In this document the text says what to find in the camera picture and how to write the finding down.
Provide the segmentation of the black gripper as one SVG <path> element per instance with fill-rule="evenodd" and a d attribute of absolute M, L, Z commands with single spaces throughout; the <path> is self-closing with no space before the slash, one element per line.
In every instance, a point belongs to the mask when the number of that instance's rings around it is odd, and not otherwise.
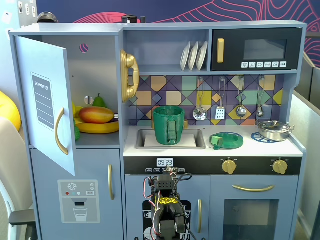
<path fill-rule="evenodd" d="M 181 234 L 187 229 L 186 217 L 178 215 L 174 220 L 162 220 L 160 222 L 160 240 L 180 240 Z"/>

